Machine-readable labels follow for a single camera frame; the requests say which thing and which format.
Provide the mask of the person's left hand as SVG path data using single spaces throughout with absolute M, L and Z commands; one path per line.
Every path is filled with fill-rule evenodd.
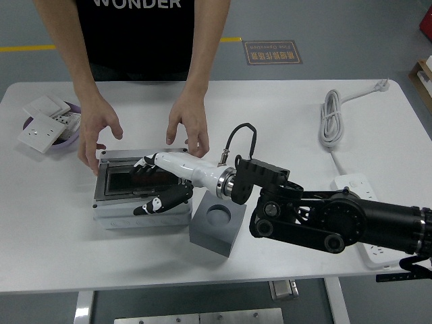
M 188 152 L 195 157 L 204 157 L 209 152 L 209 135 L 204 99 L 201 96 L 181 94 L 173 104 L 166 131 L 166 144 L 173 144 L 178 126 L 186 130 Z

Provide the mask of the person's right hand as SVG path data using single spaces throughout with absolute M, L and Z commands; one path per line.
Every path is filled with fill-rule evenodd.
M 113 107 L 100 94 L 84 94 L 78 99 L 81 104 L 78 158 L 97 176 L 99 160 L 96 153 L 106 149 L 98 142 L 100 132 L 108 127 L 113 137 L 121 140 L 124 131 Z

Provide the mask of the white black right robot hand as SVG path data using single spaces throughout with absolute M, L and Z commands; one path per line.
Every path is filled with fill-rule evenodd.
M 133 215 L 151 215 L 166 212 L 193 195 L 193 188 L 206 188 L 218 198 L 224 197 L 223 188 L 232 174 L 231 167 L 217 167 L 198 157 L 183 152 L 160 152 L 147 155 L 134 164 L 134 173 L 162 169 L 182 179 L 181 184 L 158 194 L 152 200 L 137 207 Z

